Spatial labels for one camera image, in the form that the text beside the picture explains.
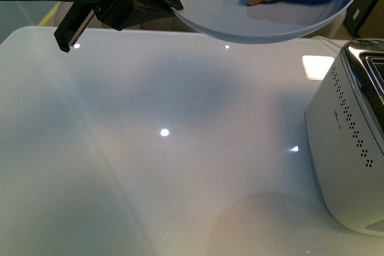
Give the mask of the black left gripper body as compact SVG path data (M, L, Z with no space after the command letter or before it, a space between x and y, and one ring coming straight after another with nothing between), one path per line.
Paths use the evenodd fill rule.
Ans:
M93 17L121 31L125 28L168 17L163 0L70 0L72 6L59 24L55 38L69 52Z

